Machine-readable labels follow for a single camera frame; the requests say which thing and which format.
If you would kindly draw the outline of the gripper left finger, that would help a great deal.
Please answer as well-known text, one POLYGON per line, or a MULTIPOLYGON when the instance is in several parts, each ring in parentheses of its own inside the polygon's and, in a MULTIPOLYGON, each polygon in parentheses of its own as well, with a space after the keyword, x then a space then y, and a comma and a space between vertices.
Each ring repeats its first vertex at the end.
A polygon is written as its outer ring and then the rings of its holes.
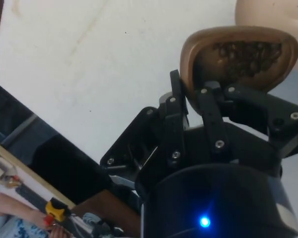
POLYGON ((188 126, 184 87, 179 71, 170 72, 171 92, 159 99, 158 108, 145 107, 127 126, 100 161, 107 171, 139 171, 155 152, 175 167, 185 155, 184 130, 188 126))

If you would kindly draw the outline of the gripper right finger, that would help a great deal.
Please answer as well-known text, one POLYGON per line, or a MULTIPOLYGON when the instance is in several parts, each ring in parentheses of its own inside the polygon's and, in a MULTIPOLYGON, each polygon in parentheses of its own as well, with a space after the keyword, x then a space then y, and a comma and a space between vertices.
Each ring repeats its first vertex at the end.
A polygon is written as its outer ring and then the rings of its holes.
POLYGON ((298 154, 298 105, 239 84, 224 90, 205 87, 197 93, 208 138, 229 145, 223 118, 246 125, 268 137, 275 157, 298 154))

